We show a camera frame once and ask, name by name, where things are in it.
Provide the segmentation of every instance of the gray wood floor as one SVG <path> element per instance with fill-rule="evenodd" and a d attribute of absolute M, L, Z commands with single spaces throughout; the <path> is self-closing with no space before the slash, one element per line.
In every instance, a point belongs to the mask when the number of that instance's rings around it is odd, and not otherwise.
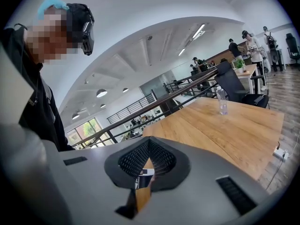
<path fill-rule="evenodd" d="M 271 72 L 266 77 L 269 85 L 270 109 L 285 114 L 283 128 L 280 137 L 280 147 L 287 150 L 291 155 L 300 129 L 300 71 L 297 68 L 287 66 L 284 72 Z M 245 88 L 248 88 L 247 81 L 242 80 Z M 293 178 L 300 164 L 300 138 L 293 154 L 286 162 L 283 162 L 279 171 L 269 185 L 273 175 L 281 164 L 281 160 L 273 157 L 267 165 L 264 173 L 260 176 L 259 182 L 267 191 L 274 191 L 288 185 Z"/>

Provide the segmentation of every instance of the power strip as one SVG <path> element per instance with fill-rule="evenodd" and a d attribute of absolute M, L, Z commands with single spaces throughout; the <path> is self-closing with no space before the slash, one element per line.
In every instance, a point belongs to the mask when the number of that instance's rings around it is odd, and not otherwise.
<path fill-rule="evenodd" d="M 283 158 L 283 162 L 285 162 L 289 157 L 289 153 L 287 152 L 287 150 L 283 150 L 282 148 L 277 149 L 277 147 L 275 148 L 273 155 L 280 160 Z"/>

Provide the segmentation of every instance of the plant pot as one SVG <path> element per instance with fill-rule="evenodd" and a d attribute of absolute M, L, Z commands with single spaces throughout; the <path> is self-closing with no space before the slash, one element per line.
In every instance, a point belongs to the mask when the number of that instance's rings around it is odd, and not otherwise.
<path fill-rule="evenodd" d="M 243 71 L 243 68 L 242 68 L 242 67 L 238 68 L 237 70 L 238 70 L 238 73 L 244 73 L 244 71 Z"/>

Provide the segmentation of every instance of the potted plant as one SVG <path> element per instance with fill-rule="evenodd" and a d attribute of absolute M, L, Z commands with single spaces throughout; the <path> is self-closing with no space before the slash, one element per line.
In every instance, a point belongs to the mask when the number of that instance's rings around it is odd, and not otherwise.
<path fill-rule="evenodd" d="M 238 73 L 243 73 L 244 72 L 244 69 L 243 69 L 244 66 L 245 66 L 244 61 L 242 59 L 238 59 L 237 63 L 236 63 L 236 66 L 235 66 L 238 70 Z"/>

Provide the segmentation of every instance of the ceiling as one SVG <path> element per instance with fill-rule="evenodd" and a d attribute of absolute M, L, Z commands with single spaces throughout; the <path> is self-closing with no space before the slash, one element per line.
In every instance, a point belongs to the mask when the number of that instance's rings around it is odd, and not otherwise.
<path fill-rule="evenodd" d="M 81 111 L 81 119 L 88 117 L 104 109 L 100 108 L 101 104 L 109 105 L 122 96 L 123 87 L 120 87 L 120 83 L 127 77 L 134 73 L 140 73 L 160 61 L 177 58 L 179 52 L 202 23 L 206 24 L 203 30 L 207 33 L 214 31 L 215 24 L 211 21 L 171 26 L 141 37 L 135 43 L 124 47 L 117 54 L 99 64 L 86 77 L 85 83 L 77 84 L 76 90 L 62 110 L 61 118 L 64 126 L 69 126 L 74 122 L 72 120 L 73 113 Z M 99 89 L 106 89 L 108 93 L 97 98 L 96 92 Z"/>

